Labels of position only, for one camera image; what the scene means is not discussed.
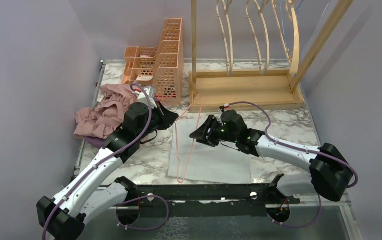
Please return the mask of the white skirt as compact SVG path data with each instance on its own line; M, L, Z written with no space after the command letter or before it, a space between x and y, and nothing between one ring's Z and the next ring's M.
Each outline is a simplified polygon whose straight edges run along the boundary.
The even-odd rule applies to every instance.
M189 135L196 130L197 120L181 119L176 124L181 158L179 175L182 177L193 142ZM176 178L177 165L175 130L173 130L167 172L169 177ZM252 182L250 157L222 145L210 147L195 142L185 179L199 182L250 184Z

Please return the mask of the pink wire hanger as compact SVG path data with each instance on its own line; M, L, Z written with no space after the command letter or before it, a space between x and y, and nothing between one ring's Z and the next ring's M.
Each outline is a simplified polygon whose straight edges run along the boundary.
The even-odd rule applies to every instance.
M201 98L201 95L197 95L196 98L194 99L194 103L190 103L189 107L175 120L174 122L174 136L175 136L175 147L176 147L176 158L177 158L177 167L176 167L176 181L179 183L179 184L183 184L184 181L186 180L186 175L188 173L188 168L189 168L189 164L191 162L191 159L192 159L192 155L193 155L193 151L194 151L194 145L195 145L195 140L192 141L192 144L191 144L191 147L190 147L190 151L188 153L188 157L187 157L187 161L186 161L186 166L185 166L185 169L183 171L183 174L182 176L180 176L180 167L181 167L181 163L182 163L182 160L180 158L180 148L179 148L179 139L178 139L178 127L177 127L177 122L181 119L183 119L185 117L185 115L187 113L190 112L191 110L191 107L193 107L195 104L196 104L196 101L198 98Z

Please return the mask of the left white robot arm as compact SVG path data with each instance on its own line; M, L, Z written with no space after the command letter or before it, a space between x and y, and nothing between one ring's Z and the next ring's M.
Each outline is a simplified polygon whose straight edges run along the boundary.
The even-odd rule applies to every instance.
M129 106L123 123L104 141L94 159L54 197L44 196L38 201L42 239L76 240L98 215L136 200L136 191L118 181L105 190L98 188L148 142L148 135L169 129L179 116L161 104L154 87L133 83L130 88L138 101Z

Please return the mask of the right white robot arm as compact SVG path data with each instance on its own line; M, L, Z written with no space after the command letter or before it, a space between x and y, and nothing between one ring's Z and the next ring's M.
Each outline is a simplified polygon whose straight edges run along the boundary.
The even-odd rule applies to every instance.
M267 190L268 199L279 204L298 194L317 194L332 202L342 199L345 191L355 187L359 177L340 151L330 143L323 146L301 145L268 134L267 130L249 128L243 117L228 105L221 115L209 115L189 136L196 142L216 147L221 142L235 144L241 153L267 157L302 169L292 175L277 175Z

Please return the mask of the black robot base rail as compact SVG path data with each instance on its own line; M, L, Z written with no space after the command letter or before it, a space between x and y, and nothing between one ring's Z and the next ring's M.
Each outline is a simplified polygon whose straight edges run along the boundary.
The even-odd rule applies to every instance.
M127 191L127 203L116 204L122 221L141 218L265 217L280 213L299 199L285 197L272 183L137 185L125 176L115 183Z

